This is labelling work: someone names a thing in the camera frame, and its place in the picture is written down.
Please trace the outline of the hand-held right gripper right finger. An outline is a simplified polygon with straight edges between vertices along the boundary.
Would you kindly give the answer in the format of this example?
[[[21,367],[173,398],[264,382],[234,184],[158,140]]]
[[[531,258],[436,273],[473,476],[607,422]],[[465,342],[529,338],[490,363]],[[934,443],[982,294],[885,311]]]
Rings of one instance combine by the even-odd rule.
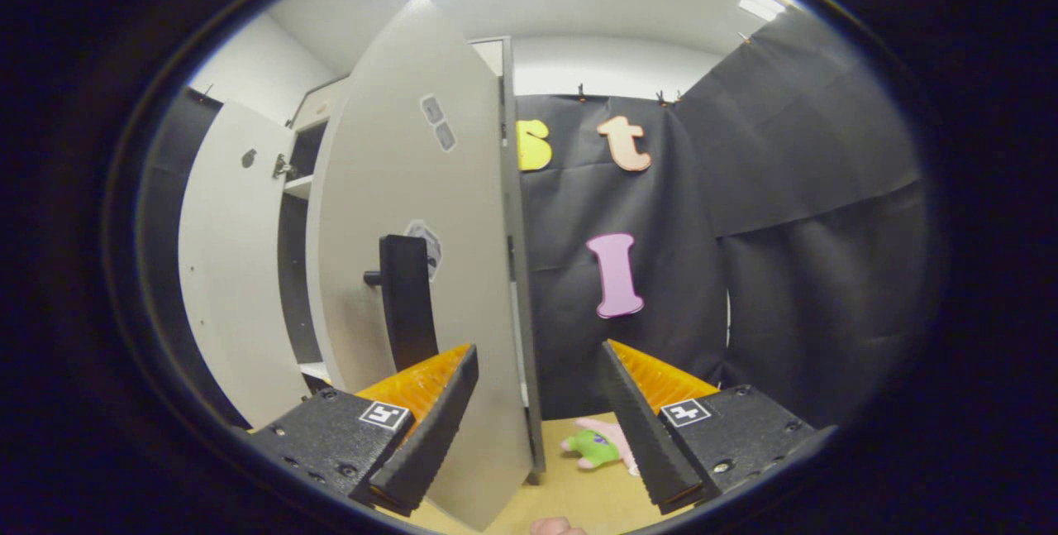
[[[753,385],[719,389],[627,344],[602,344],[598,381],[663,514],[756,485],[819,444]]]

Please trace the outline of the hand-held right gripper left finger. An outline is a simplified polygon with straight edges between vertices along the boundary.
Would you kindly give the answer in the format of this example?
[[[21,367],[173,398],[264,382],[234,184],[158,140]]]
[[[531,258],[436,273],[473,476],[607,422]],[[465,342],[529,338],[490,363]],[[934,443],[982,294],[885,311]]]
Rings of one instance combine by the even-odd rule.
[[[409,516],[445,462],[479,380],[462,344],[366,389],[328,387],[250,431],[288,471],[355,501]]]

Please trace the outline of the grey shoe cabinet door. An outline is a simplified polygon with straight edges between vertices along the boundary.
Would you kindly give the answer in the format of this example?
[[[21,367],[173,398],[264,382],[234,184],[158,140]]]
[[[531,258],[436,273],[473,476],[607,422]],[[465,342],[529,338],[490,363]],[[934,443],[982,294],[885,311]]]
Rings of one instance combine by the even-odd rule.
[[[409,0],[355,63],[326,126],[307,201],[307,290],[334,387],[396,372],[384,298],[363,274],[380,241],[423,225],[440,351],[473,344],[479,381],[427,491],[484,532],[544,471],[511,92],[456,22]]]
[[[305,195],[288,192],[290,128],[226,102],[190,167],[178,230],[193,339],[237,416],[256,429],[309,395],[322,358],[307,308]]]

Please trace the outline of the grey shoe cabinet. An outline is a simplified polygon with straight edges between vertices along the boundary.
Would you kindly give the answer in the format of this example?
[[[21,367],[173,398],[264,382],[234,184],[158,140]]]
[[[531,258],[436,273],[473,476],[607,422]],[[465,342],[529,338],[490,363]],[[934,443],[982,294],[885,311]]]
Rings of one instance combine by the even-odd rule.
[[[495,36],[476,39],[476,41],[468,38],[466,40],[480,53],[480,56],[484,56],[486,63],[490,64],[492,71],[505,80],[511,92],[511,97],[508,99],[508,112],[512,114],[513,119],[507,123],[507,128],[513,131],[516,146],[515,112],[517,112],[517,100],[513,91],[514,64],[511,38]],[[343,97],[348,78],[349,75],[307,92],[300,106],[296,109],[293,124],[287,127],[294,132],[295,140],[303,139],[311,131],[320,131],[322,137],[325,135],[327,123],[334,110],[340,108],[341,97]],[[307,201],[311,195],[320,147],[317,150],[310,151],[298,163],[298,170],[302,174],[298,181],[288,178],[288,191],[290,192],[294,185],[298,185]],[[305,270],[307,285],[306,233],[307,213],[305,237],[303,238],[303,247],[305,247],[303,250],[305,256],[303,270]],[[404,365],[404,363],[413,363],[423,358],[428,346],[438,349],[430,283],[440,260],[440,248],[435,244],[433,235],[423,225],[415,225],[403,235],[383,237],[379,248],[380,268],[366,271],[363,274],[363,280],[366,285],[379,288],[383,295],[384,321],[387,334],[397,344],[396,370],[398,370],[399,366]],[[309,290],[307,291],[307,308],[309,308],[312,317]]]

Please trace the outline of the green and pink plush toy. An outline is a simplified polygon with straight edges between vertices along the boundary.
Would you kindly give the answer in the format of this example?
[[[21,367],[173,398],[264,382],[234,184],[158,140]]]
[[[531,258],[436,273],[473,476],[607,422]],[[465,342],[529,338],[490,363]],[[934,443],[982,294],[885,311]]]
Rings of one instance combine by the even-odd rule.
[[[619,423],[585,417],[574,419],[574,426],[577,431],[560,441],[560,449],[576,455],[581,471],[598,471],[604,465],[620,462],[632,477],[639,477],[640,471],[630,441]]]

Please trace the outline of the black backdrop cloth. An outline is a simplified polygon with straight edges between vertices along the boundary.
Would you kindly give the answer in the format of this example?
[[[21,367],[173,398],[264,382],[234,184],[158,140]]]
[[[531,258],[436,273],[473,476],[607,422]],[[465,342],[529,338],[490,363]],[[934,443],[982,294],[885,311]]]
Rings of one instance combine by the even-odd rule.
[[[191,386],[249,428],[180,288],[183,195],[222,108],[188,103],[163,119],[143,183],[148,294]],[[612,411],[597,362],[615,340],[844,425],[922,339],[932,226],[917,126],[809,12],[765,23],[671,106],[515,94],[515,139],[541,421]]]

